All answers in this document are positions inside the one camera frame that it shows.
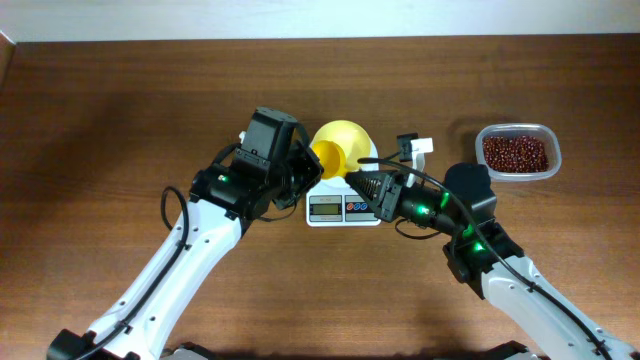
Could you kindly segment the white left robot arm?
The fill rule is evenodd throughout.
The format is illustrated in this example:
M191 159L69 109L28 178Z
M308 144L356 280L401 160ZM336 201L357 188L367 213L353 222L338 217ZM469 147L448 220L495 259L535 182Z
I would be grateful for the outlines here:
M269 206L295 208L323 168L308 142L265 154L235 143L199 171L181 213L132 285L83 335L63 329L49 359L158 359L178 319L214 266L263 221Z

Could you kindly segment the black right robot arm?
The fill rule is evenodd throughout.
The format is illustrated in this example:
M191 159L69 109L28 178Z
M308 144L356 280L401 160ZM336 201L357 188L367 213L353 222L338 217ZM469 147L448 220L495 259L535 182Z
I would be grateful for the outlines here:
M636 359L639 351L591 320L537 269L494 216L497 198L484 165L459 163L445 178L390 160L346 182L384 221L409 222L446 234L447 265L512 319L551 359Z

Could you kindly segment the yellow plastic measuring scoop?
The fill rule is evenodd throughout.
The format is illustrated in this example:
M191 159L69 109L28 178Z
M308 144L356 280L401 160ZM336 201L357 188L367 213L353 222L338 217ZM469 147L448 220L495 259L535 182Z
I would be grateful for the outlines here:
M323 167L322 180L344 178L347 173L360 169L355 158L360 149L354 142L320 140L312 145L312 150Z

